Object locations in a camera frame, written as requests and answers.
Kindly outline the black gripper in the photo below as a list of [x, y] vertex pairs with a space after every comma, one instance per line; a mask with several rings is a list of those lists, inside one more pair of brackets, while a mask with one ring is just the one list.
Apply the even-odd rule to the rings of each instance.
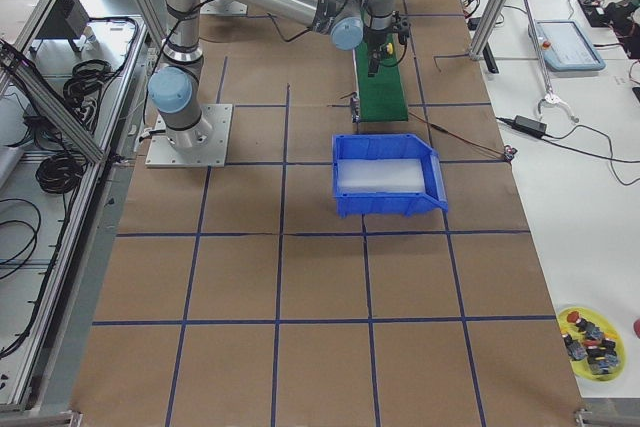
[[364, 28], [364, 43], [366, 44], [368, 54], [367, 75], [374, 77], [378, 74], [383, 55], [378, 49], [389, 41], [390, 30], [384, 28], [381, 30], [370, 27]]

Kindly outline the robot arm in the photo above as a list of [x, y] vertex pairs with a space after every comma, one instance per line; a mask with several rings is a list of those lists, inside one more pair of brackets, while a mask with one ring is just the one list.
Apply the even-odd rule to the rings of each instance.
[[195, 156], [206, 147], [225, 144], [228, 129], [214, 120], [213, 110], [197, 100], [203, 52], [200, 16], [240, 17], [257, 7], [271, 21], [287, 19], [305, 33], [330, 37], [341, 50], [364, 46], [366, 72], [373, 77], [389, 66], [391, 41], [406, 44], [409, 24], [395, 8], [396, 0], [165, 0], [169, 21], [161, 46], [161, 66], [151, 75], [147, 95], [162, 122], [159, 134], [169, 149]]

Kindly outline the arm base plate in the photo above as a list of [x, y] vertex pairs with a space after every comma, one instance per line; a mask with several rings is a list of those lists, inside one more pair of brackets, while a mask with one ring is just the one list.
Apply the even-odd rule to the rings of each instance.
[[244, 17], [248, 6], [235, 0], [212, 0], [201, 7], [202, 15], [217, 17]]
[[146, 156], [151, 168], [224, 167], [226, 163], [232, 104], [202, 104], [199, 123], [185, 131], [167, 129], [160, 114]]

